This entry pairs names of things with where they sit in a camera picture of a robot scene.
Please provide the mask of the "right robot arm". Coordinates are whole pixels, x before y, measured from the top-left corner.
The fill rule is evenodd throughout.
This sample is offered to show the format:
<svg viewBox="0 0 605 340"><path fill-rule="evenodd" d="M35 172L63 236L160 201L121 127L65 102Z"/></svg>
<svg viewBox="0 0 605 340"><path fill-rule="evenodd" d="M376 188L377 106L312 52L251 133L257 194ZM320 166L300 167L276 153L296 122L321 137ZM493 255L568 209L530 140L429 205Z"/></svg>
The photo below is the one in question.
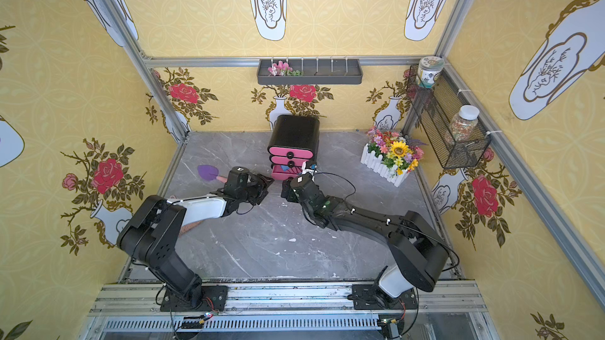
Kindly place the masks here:
<svg viewBox="0 0 605 340"><path fill-rule="evenodd" d="M389 249L395 264L383 268L372 286L350 294L357 309L392 308L406 293L432 292L450 257L444 240L417 212L389 216L350 205L324 195L309 173L285 180L281 196L300 204L319 228L358 234Z"/></svg>

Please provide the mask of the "jar with white lid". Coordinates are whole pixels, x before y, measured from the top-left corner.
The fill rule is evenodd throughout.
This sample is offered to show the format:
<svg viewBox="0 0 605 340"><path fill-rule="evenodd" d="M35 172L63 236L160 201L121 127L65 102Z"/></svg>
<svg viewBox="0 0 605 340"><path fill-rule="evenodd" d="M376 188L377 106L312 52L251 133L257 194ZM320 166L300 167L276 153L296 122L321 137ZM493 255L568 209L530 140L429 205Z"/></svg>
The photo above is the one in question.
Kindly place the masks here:
<svg viewBox="0 0 605 340"><path fill-rule="evenodd" d="M477 126L480 110L472 105L463 105L452 117L444 136L448 145L467 141Z"/></svg>

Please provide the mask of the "flower box white fence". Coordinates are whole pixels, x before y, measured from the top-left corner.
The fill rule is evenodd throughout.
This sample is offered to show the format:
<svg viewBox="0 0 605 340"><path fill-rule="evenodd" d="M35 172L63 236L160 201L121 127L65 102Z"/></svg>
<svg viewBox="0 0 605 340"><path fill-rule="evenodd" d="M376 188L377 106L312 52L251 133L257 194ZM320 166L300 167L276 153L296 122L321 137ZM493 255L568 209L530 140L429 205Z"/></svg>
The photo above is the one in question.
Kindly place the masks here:
<svg viewBox="0 0 605 340"><path fill-rule="evenodd" d="M361 155L361 164L367 166L382 178L399 187L418 166L424 157L422 146L417 139L407 140L401 133L379 130L367 131L368 142Z"/></svg>

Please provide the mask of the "jar with green label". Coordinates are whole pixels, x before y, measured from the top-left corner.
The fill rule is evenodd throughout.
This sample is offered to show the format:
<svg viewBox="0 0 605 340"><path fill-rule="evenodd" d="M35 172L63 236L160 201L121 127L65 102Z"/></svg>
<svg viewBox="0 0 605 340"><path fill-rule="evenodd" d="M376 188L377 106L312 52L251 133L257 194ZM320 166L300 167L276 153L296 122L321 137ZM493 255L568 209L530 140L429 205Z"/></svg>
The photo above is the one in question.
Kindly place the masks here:
<svg viewBox="0 0 605 340"><path fill-rule="evenodd" d="M439 56L423 57L418 64L416 84L421 88L433 88L441 76L444 66L444 59Z"/></svg>

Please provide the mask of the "black pink drawer cabinet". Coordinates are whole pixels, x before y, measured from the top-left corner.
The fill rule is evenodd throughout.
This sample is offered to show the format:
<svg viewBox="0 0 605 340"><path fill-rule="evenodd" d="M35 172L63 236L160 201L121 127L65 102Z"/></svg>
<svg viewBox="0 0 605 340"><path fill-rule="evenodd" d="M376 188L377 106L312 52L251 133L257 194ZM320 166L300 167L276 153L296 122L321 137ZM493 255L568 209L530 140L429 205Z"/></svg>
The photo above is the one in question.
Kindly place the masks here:
<svg viewBox="0 0 605 340"><path fill-rule="evenodd" d="M304 166L315 164L319 135L320 121L317 118L279 116L267 148L272 178L286 180L300 174ZM280 166L288 166L291 169L282 171Z"/></svg>

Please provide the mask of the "grey wall shelf tray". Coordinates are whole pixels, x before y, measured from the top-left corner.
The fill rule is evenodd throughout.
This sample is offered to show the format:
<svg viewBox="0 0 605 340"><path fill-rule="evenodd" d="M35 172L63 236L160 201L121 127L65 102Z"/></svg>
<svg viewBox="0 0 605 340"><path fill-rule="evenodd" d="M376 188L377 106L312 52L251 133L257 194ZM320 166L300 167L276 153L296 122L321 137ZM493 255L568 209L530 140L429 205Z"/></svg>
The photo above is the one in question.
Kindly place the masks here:
<svg viewBox="0 0 605 340"><path fill-rule="evenodd" d="M267 68L278 61L288 62L300 76L270 76ZM350 57L301 57L261 59L257 80L260 85L359 85L363 71L359 59Z"/></svg>

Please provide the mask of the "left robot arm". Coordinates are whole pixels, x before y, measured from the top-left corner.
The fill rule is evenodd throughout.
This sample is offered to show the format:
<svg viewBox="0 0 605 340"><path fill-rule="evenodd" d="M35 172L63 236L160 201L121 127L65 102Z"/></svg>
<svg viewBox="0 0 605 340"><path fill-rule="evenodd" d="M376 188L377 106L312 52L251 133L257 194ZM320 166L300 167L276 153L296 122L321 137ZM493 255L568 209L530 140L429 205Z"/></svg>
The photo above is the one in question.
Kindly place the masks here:
<svg viewBox="0 0 605 340"><path fill-rule="evenodd" d="M194 198L146 198L118 235L118 248L139 261L164 285L162 311L214 311L225 307L227 288L206 289L201 277L176 252L181 231L190 224L229 216L241 204L261 204L274 179L234 167L225 185Z"/></svg>

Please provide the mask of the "pink flowers in tray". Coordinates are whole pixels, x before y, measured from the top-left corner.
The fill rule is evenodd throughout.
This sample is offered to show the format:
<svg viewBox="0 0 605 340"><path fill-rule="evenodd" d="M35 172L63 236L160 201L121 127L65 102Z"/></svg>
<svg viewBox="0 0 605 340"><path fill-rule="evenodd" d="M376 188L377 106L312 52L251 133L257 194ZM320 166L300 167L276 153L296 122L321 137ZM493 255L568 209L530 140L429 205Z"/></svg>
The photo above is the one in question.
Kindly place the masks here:
<svg viewBox="0 0 605 340"><path fill-rule="evenodd" d="M288 62L278 61L267 68L270 76L300 76L302 72L295 70Z"/></svg>

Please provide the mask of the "purple pink toy shovel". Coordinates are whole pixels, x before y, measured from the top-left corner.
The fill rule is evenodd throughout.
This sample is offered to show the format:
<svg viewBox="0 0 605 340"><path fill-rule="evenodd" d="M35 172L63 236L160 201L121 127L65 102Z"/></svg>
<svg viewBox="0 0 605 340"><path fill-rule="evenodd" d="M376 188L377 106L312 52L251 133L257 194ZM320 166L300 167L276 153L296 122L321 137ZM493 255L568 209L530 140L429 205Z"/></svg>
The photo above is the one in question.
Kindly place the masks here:
<svg viewBox="0 0 605 340"><path fill-rule="evenodd" d="M199 177L205 181L217 180L222 183L226 183L228 179L225 176L221 176L219 170L213 165L202 164L197 167Z"/></svg>

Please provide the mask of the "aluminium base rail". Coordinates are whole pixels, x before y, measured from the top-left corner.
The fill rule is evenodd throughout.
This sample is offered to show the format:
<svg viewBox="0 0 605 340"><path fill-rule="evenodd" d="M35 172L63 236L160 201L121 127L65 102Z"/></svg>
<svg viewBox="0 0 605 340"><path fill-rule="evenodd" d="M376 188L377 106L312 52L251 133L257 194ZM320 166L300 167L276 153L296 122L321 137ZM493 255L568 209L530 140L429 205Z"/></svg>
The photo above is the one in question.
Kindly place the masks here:
<svg viewBox="0 0 605 340"><path fill-rule="evenodd" d="M369 281L211 283L204 291L210 301L191 311L158 283L106 285L80 338L311 331L363 331L385 339L498 338L472 280L440 281L430 293L407 291L384 304Z"/></svg>

